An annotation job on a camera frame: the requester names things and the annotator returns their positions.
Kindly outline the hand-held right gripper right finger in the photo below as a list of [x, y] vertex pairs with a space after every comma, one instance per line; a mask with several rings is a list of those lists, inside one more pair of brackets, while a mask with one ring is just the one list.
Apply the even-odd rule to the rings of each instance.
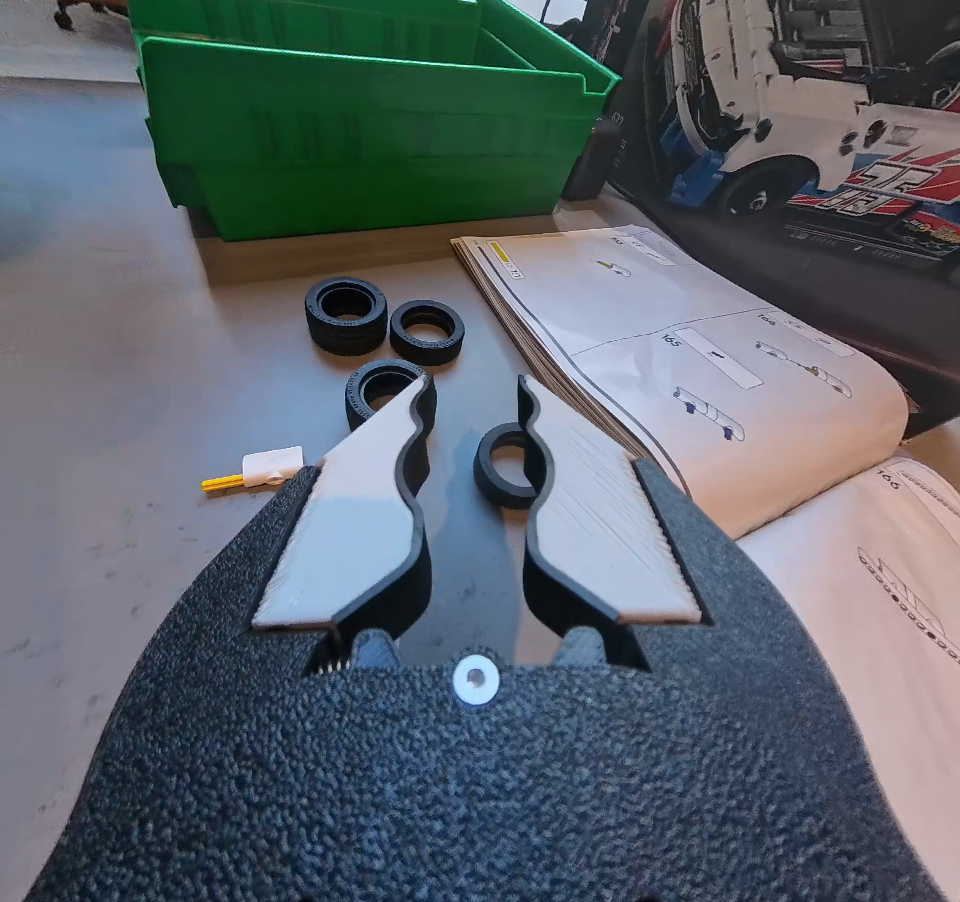
[[518, 381], [531, 568], [616, 625], [701, 623], [628, 451], [532, 375]]

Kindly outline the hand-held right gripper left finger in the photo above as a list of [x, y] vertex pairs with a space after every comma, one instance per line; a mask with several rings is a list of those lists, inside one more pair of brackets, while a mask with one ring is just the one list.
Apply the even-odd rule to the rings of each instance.
[[409, 384], [323, 457], [253, 613], [258, 631], [404, 632], [431, 566], [417, 499], [429, 474], [433, 378]]

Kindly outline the white brick connector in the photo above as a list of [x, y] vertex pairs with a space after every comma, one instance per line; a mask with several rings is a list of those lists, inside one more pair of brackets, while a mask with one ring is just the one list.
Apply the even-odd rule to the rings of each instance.
[[278, 486], [298, 474], [305, 465], [300, 445], [244, 455], [241, 477], [244, 488]]

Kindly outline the white instruction booklet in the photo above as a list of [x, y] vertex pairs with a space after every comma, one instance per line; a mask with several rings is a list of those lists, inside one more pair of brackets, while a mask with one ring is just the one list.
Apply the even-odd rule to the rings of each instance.
[[659, 463], [798, 612], [958, 900], [959, 497], [901, 452], [901, 386], [646, 228], [456, 245], [548, 388]]

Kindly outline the green box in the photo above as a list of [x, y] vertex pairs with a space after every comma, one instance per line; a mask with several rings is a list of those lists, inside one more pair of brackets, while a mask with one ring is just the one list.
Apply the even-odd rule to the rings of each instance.
[[248, 241], [550, 213], [619, 77], [505, 0], [127, 0], [175, 207]]

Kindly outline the grey desk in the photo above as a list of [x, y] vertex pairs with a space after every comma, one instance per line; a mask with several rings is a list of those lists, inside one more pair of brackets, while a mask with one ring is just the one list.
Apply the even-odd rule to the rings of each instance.
[[2, 900], [23, 900], [129, 674], [273, 498], [246, 453], [344, 438], [361, 359], [311, 343], [308, 272], [212, 284], [130, 83], [2, 81]]

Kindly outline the black toy tyre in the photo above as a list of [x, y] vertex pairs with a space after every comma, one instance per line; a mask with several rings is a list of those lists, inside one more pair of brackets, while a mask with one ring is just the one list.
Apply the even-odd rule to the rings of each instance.
[[[523, 453], [527, 485], [508, 481], [496, 469], [492, 458], [502, 448]], [[518, 422], [503, 423], [488, 430], [480, 440], [473, 460], [474, 482], [490, 503], [512, 511], [528, 511], [546, 484], [546, 457]]]
[[364, 279], [344, 275], [324, 279], [310, 287], [304, 304], [313, 343], [329, 353], [365, 355], [387, 337], [386, 296]]
[[349, 377], [344, 389], [344, 407], [349, 428], [354, 431], [379, 408], [419, 378], [428, 382], [426, 408], [420, 417], [430, 434], [436, 418], [437, 393], [432, 375], [402, 358], [381, 358], [366, 362]]
[[[460, 315], [449, 306], [432, 299], [410, 300], [394, 309], [390, 318], [390, 345], [403, 359], [422, 367], [436, 367], [460, 355], [465, 326]], [[441, 329], [445, 337], [421, 339], [409, 331], [416, 325]]]

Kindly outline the dark cardboard box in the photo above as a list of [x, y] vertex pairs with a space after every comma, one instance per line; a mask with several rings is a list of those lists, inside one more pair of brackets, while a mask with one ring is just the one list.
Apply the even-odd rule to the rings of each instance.
[[608, 183], [958, 416], [959, 0], [610, 0]]

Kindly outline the black power adapter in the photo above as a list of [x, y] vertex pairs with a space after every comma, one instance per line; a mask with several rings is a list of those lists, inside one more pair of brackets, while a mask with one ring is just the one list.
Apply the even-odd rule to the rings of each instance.
[[594, 124], [560, 195], [565, 201], [595, 200], [604, 188], [621, 147], [622, 130], [609, 116]]

